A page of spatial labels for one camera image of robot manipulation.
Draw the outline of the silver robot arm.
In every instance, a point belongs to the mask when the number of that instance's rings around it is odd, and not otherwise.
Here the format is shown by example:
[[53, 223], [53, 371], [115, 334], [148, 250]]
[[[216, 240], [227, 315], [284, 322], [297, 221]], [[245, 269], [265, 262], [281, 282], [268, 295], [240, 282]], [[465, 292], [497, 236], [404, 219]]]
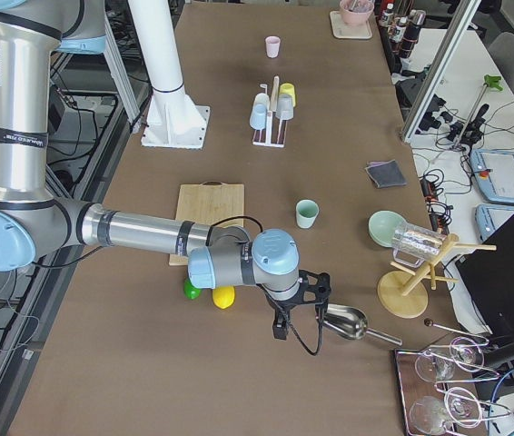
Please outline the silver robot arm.
[[47, 189], [51, 56], [113, 56], [113, 38], [102, 1], [0, 1], [0, 272], [67, 246], [125, 246], [186, 258], [200, 289], [259, 287], [277, 339], [293, 332], [297, 306], [323, 320], [330, 277], [302, 270], [283, 230], [251, 236], [234, 218], [207, 225], [110, 210], [77, 199], [78, 179], [62, 168], [64, 195]]

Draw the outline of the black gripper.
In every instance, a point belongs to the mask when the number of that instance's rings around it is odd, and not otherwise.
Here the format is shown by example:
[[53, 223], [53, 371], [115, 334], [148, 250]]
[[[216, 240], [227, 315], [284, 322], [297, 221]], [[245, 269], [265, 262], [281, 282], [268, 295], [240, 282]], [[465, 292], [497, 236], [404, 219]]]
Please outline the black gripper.
[[[290, 290], [290, 297], [282, 299], [279, 292], [265, 289], [265, 295], [270, 306], [289, 313], [292, 309], [302, 305], [314, 306], [317, 323], [323, 323], [327, 312], [329, 297], [331, 295], [331, 277], [326, 272], [319, 274], [306, 270], [299, 270], [299, 277]], [[286, 340], [289, 325], [285, 312], [274, 314], [272, 333], [276, 340]]]

